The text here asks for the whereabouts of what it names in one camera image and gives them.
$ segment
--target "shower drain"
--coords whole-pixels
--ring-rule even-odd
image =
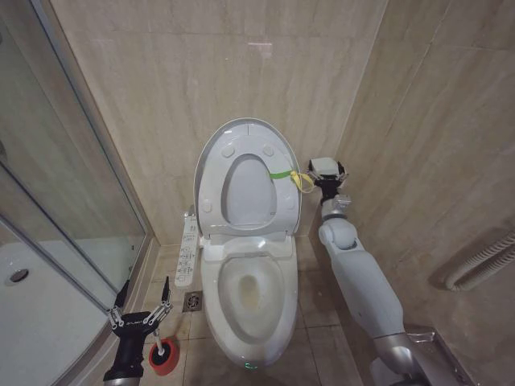
[[[202,291],[186,292],[183,312],[202,310]]]
[[[29,270],[28,269],[19,269],[12,275],[10,275],[9,280],[13,283],[19,283],[20,281],[24,280],[29,276]]]

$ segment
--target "green tape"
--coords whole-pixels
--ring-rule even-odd
[[[283,171],[281,173],[270,173],[271,179],[285,179],[286,177],[290,177],[291,170]]]

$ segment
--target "toilet bowl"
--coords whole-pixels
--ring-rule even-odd
[[[241,118],[220,127],[200,155],[195,208],[201,277],[211,332],[236,364],[272,364],[290,342],[297,312],[293,237],[301,196],[286,139],[270,124]]]

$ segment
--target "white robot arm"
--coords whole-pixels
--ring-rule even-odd
[[[413,343],[404,330],[401,303],[373,256],[366,252],[354,225],[346,220],[350,198],[338,192],[347,174],[331,158],[312,159],[309,174],[322,189],[322,221],[319,238],[331,258],[351,315],[373,340],[378,359],[371,368],[395,373],[402,384],[459,386],[441,363]],[[374,377],[377,386],[391,385],[385,376]]]

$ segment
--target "bathroom wall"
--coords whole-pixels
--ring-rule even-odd
[[[515,265],[467,293],[441,283],[515,227],[514,22],[513,1],[390,0],[337,152],[406,321],[481,384],[515,383]]]
[[[161,244],[178,244],[204,143],[275,125],[302,167],[334,155],[384,0],[51,0]],[[307,234],[318,196],[303,205]]]

